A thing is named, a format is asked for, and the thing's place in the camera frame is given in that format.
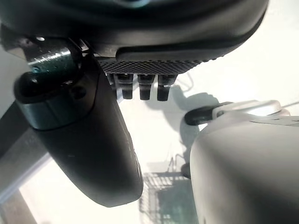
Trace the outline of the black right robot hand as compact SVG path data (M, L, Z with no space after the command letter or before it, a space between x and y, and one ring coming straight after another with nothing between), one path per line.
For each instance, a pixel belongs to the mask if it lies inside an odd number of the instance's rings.
M143 180L117 91L166 101L179 74L222 57L260 26L266 0L3 0L0 42L30 71L0 119L0 154L27 131L87 197L140 198Z

